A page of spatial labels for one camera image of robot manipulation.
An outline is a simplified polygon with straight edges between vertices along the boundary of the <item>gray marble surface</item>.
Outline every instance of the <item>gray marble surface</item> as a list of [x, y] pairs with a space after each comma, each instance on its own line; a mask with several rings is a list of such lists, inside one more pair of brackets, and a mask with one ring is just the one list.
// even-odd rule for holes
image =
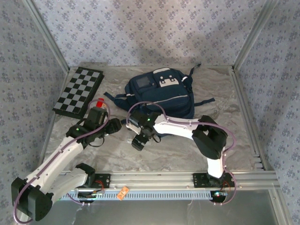
[[[105, 67], [97, 63], [83, 64], [87, 68], [104, 72], [104, 80], [94, 98], [103, 98], [104, 92], [112, 95], [124, 93], [124, 86], [133, 76], [152, 71], [160, 67]], [[188, 74], [190, 67], [176, 67]], [[76, 68], [70, 71], [69, 79]], [[215, 102], [195, 108], [195, 118], [202, 115], [211, 116], [219, 125], [230, 129], [236, 136], [236, 147], [228, 152], [226, 164], [229, 169], [253, 170], [253, 151], [244, 127], [240, 108], [234, 93], [227, 69], [201, 67], [193, 75], [195, 101], [214, 97]], [[112, 118], [124, 119], [127, 112], [116, 107], [104, 97], [111, 108]], [[47, 158], [60, 144], [70, 126], [78, 120], [56, 116], [45, 157]], [[96, 171], [205, 171], [206, 158], [201, 155], [192, 140], [183, 137], [167, 136], [161, 143], [151, 141], [142, 151], [135, 150], [130, 142], [134, 133], [125, 127], [121, 131], [107, 136], [100, 148], [87, 147], [65, 170], [71, 170], [84, 162], [93, 166]]]

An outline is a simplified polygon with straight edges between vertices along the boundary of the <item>red object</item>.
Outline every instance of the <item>red object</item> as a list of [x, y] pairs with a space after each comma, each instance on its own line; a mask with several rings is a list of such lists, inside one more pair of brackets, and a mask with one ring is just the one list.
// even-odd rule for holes
[[102, 107], [102, 105], [103, 105], [103, 102], [97, 102], [97, 105], [96, 105], [96, 107], [99, 107], [99, 108], [101, 108]]
[[104, 190], [104, 185], [103, 185], [102, 181], [97, 180], [97, 181], [95, 181], [95, 182], [98, 183], [98, 184], [101, 184], [101, 190]]

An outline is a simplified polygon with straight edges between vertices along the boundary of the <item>cable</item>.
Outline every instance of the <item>cable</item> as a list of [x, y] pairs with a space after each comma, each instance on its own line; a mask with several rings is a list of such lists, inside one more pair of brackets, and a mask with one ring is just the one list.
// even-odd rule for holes
[[69, 146], [70, 144], [72, 144], [73, 142], [76, 142], [78, 139], [81, 139], [81, 138], [84, 138], [84, 137], [87, 137], [89, 135], [92, 135], [96, 132], [98, 132], [99, 130], [101, 130], [109, 121], [109, 118], [111, 116], [111, 110], [108, 106], [108, 104], [101, 100], [101, 99], [94, 99], [92, 101], [89, 102], [89, 105], [88, 105], [88, 109], [90, 109], [90, 104], [93, 103], [93, 102], [102, 102], [106, 105], [106, 108], [107, 108], [107, 119], [105, 120], [105, 122], [100, 126], [98, 127], [97, 129], [89, 132], [89, 133], [86, 133], [86, 134], [83, 134], [77, 138], [74, 138], [73, 140], [69, 141], [67, 144], [65, 144], [59, 152], [57, 152], [53, 158], [51, 158], [49, 160], [49, 162], [36, 174], [36, 176], [34, 178], [32, 178], [20, 191], [20, 193], [18, 194], [17, 198], [15, 199], [15, 202], [14, 202], [14, 220], [19, 223], [19, 224], [28, 224], [32, 221], [32, 219], [26, 221], [26, 222], [23, 222], [21, 220], [19, 220], [18, 216], [17, 216], [17, 206], [19, 204], [19, 201], [20, 201], [20, 198], [22, 196], [22, 194], [24, 193], [24, 191], [36, 180], [36, 179], [39, 179], [40, 175], [49, 167], [49, 165], [58, 157], [58, 155], [60, 155], [61, 153], [63, 153], [63, 151], [67, 148], [67, 146]]
[[219, 191], [222, 191], [222, 190], [223, 190], [225, 184], [228, 185], [228, 187], [229, 187], [229, 191], [228, 191], [228, 192], [230, 192], [230, 185], [229, 185], [229, 183], [228, 183], [226, 180], [223, 182], [223, 186], [222, 186], [222, 188], [221, 188]]
[[100, 180], [97, 180], [97, 181], [95, 181], [95, 182], [98, 183], [98, 184], [101, 184], [101, 191], [103, 191], [103, 190], [104, 190], [103, 182], [100, 181]]
[[81, 202], [76, 201], [69, 193], [67, 193], [67, 196], [68, 196], [73, 202], [75, 202], [76, 204], [82, 205]]
[[94, 147], [94, 148], [99, 148], [99, 147], [101, 147], [104, 144], [104, 141], [105, 141], [104, 137], [102, 138], [102, 140], [103, 141], [102, 141], [101, 145], [92, 145], [92, 144], [89, 144], [89, 146]]
[[160, 137], [160, 136], [157, 136], [157, 137], [158, 137], [159, 141], [156, 140], [156, 139], [154, 138], [154, 135], [152, 135], [152, 139], [153, 139], [156, 143], [160, 143], [160, 142], [161, 142], [161, 137]]
[[128, 113], [127, 113], [127, 117], [126, 117], [126, 124], [128, 125], [129, 123], [129, 116], [130, 116], [130, 112], [133, 108], [135, 108], [137, 105], [140, 105], [140, 104], [151, 104], [151, 105], [155, 105], [157, 106], [158, 108], [161, 109], [165, 119], [167, 121], [169, 121], [170, 123], [174, 123], [174, 124], [179, 124], [179, 125], [205, 125], [205, 126], [211, 126], [211, 127], [215, 127], [215, 128], [219, 128], [219, 129], [222, 129], [224, 130], [228, 135], [230, 135], [232, 137], [232, 144], [231, 146], [229, 146], [227, 149], [225, 149], [223, 151], [223, 154], [222, 154], [222, 164], [223, 164], [223, 169], [226, 173], [229, 173], [231, 175], [231, 177], [233, 178], [233, 182], [234, 182], [234, 192], [233, 192], [233, 195], [231, 197], [231, 199], [229, 199], [227, 202], [223, 202], [223, 203], [220, 203], [220, 205], [224, 205], [224, 204], [227, 204], [229, 202], [232, 201], [232, 199], [235, 197], [235, 194], [236, 194], [236, 178], [234, 177], [233, 173], [230, 172], [229, 170], [226, 169], [226, 165], [225, 165], [225, 156], [226, 156], [226, 152], [230, 149], [232, 149], [233, 147], [235, 147], [235, 144], [236, 144], [236, 138], [234, 136], [234, 134], [227, 128], [225, 127], [222, 127], [218, 124], [214, 124], [214, 123], [207, 123], [207, 122], [179, 122], [179, 121], [173, 121], [171, 120], [165, 113], [165, 110], [159, 105], [159, 104], [156, 104], [156, 103], [153, 103], [153, 102], [150, 102], [150, 101], [142, 101], [142, 102], [138, 102], [138, 103], [135, 103], [133, 106], [130, 107], [130, 109], [128, 110]]

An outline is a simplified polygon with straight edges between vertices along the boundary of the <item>gray floor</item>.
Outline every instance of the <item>gray floor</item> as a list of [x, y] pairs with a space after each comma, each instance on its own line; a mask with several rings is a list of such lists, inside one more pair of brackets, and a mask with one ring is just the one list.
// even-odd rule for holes
[[[97, 63], [83, 65], [87, 68], [104, 71], [105, 78], [95, 95], [103, 97], [105, 91], [112, 95], [124, 93], [128, 80], [159, 67], [101, 67]], [[70, 76], [76, 68], [71, 69]], [[190, 67], [177, 68], [189, 74]], [[214, 97], [215, 102], [195, 108], [195, 118], [202, 115], [211, 116], [219, 125], [230, 129], [237, 138], [237, 146], [228, 152], [227, 166], [234, 170], [253, 170], [253, 151], [250, 148], [248, 136], [244, 127], [240, 108], [227, 67], [201, 67], [194, 71], [193, 91], [195, 101]], [[105, 98], [111, 108], [112, 117], [124, 119], [127, 112], [117, 108], [112, 101]], [[60, 144], [69, 127], [78, 120], [57, 116], [53, 132], [46, 151], [49, 156]], [[205, 171], [206, 158], [201, 155], [193, 141], [186, 138], [167, 136], [161, 143], [150, 142], [143, 151], [132, 148], [133, 132], [125, 127], [121, 131], [105, 138], [100, 148], [87, 147], [69, 165], [66, 171], [75, 165], [85, 162], [97, 171]]]
[[58, 201], [32, 225], [277, 225], [268, 191], [238, 191], [230, 204], [193, 201]]

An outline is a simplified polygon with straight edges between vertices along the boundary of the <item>backpack pocket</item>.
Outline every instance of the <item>backpack pocket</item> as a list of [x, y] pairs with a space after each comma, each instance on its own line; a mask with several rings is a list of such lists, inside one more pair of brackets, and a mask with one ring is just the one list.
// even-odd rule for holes
[[150, 89], [156, 89], [157, 83], [153, 79], [152, 72], [136, 76], [130, 80], [133, 85], [133, 91], [141, 94]]
[[[166, 111], [169, 108], [176, 111], [189, 105], [189, 94], [182, 85], [175, 84], [145, 91], [142, 100], [154, 102]], [[146, 107], [151, 111], [160, 111], [155, 105], [147, 104]]]
[[174, 72], [173, 69], [158, 72], [153, 74], [153, 78], [159, 87], [171, 86], [171, 85], [182, 85], [181, 77], [179, 74]]

